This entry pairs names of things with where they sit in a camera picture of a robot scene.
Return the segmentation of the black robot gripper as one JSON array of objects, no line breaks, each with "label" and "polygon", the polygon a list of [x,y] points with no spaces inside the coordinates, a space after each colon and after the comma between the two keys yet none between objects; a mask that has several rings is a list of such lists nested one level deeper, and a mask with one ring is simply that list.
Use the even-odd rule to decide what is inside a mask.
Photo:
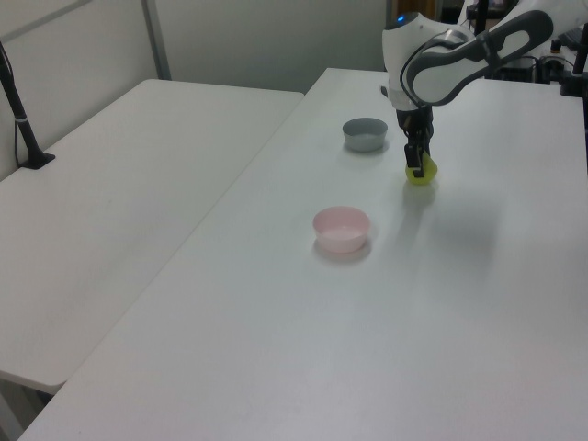
[{"label": "black robot gripper", "polygon": [[423,106],[415,110],[397,110],[396,116],[399,127],[409,141],[404,146],[407,167],[413,169],[414,178],[428,178],[430,157],[419,145],[428,148],[433,137],[433,108]]}]

